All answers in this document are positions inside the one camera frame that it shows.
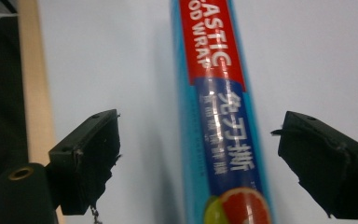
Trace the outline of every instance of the white surface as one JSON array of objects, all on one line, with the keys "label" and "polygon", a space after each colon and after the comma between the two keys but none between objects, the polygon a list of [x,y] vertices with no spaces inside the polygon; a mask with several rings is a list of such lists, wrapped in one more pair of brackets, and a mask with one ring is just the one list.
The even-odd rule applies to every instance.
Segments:
[{"label": "white surface", "polygon": [[[39,1],[58,140],[116,108],[104,223],[185,223],[169,1]],[[278,224],[328,219],[277,156],[286,110],[358,140],[358,1],[235,1]],[[92,217],[68,217],[91,223]]]}]

